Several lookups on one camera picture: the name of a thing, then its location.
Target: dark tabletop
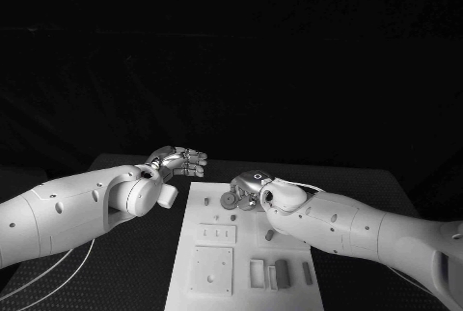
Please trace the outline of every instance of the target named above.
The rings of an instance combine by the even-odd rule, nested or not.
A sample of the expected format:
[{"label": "dark tabletop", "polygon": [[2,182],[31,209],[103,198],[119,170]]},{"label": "dark tabletop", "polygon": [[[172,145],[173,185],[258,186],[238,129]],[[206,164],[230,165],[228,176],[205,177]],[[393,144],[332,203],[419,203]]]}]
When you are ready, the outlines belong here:
[{"label": "dark tabletop", "polygon": [[[143,164],[146,159],[146,156],[103,154],[90,171]],[[388,171],[211,159],[202,179],[172,178],[169,184],[179,189],[173,207],[155,206],[146,216],[120,224],[95,239],[90,258],[77,276],[29,310],[163,310],[191,182],[230,183],[253,169],[263,169],[289,181],[316,185],[384,211],[419,217]],[[18,310],[52,292],[77,270],[88,250],[90,243],[72,251],[56,269],[31,287],[0,302],[0,310]],[[64,255],[23,262],[2,294],[31,281]],[[447,310],[437,298],[382,264],[325,253],[315,247],[312,255],[326,311]]]}]

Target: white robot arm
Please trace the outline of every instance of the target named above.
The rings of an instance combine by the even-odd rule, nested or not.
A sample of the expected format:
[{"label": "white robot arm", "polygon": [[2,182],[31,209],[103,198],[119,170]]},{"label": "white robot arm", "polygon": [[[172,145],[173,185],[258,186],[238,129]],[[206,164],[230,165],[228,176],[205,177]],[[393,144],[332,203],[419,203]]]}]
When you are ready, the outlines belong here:
[{"label": "white robot arm", "polygon": [[55,179],[0,204],[0,269],[78,247],[143,216],[170,208],[173,175],[204,176],[208,155],[166,146],[143,165]]},{"label": "white robot arm", "polygon": [[[316,190],[315,194],[297,186]],[[355,199],[244,172],[222,196],[227,209],[261,204],[277,232],[322,251],[385,264],[413,277],[452,311],[463,310],[463,221],[388,213]]]}]

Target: robotic hand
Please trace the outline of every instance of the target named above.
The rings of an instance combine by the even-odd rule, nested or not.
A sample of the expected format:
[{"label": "robotic hand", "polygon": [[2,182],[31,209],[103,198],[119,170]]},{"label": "robotic hand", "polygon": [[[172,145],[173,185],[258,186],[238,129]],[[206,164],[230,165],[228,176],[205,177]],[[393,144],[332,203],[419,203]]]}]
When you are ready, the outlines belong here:
[{"label": "robotic hand", "polygon": [[[313,191],[305,192],[297,185]],[[463,310],[463,221],[444,223],[388,213],[264,171],[234,178],[221,204],[244,210],[261,204],[277,232],[328,253],[400,270],[450,310]]]},{"label": "robotic hand", "polygon": [[208,155],[166,146],[143,165],[124,165],[55,179],[0,204],[0,269],[82,245],[156,202],[170,208],[173,175],[204,177]]}]

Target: white board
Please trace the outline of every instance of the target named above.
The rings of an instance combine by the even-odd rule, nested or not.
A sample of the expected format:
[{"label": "white board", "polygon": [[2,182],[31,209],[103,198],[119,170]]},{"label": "white board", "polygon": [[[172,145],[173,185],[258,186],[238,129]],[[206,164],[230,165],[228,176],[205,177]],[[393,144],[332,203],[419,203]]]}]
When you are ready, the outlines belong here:
[{"label": "white board", "polygon": [[[279,245],[276,247],[260,247],[257,234],[260,232],[266,234],[269,231],[269,225],[264,224],[263,226],[261,223],[260,226],[257,217],[258,211],[264,211],[264,209],[257,207],[251,211],[240,209],[225,210],[219,204],[219,197],[227,191],[230,191],[230,184],[198,182],[191,184],[165,310],[323,310],[310,247],[309,249],[305,246],[302,248],[282,247]],[[235,226],[235,243],[230,243],[231,241],[208,242],[208,244],[204,241],[199,242],[199,224]],[[191,279],[195,277],[192,262],[196,257],[196,246],[234,249],[231,296],[198,293],[195,290],[191,290]],[[271,290],[269,267],[276,265],[276,261],[280,259],[287,260],[292,287],[289,289]],[[250,288],[251,260],[264,261],[264,290]],[[222,262],[221,259],[217,259],[212,268],[218,268]],[[312,285],[307,285],[305,281],[303,262],[307,262],[310,266]]]}]

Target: black background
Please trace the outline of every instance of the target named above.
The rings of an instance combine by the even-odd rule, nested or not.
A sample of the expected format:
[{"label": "black background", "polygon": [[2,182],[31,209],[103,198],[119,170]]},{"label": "black background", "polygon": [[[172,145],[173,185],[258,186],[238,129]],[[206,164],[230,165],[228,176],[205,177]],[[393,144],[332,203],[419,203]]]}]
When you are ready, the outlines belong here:
[{"label": "black background", "polygon": [[385,169],[426,218],[463,218],[462,0],[2,5],[2,166],[54,179],[186,146]]}]

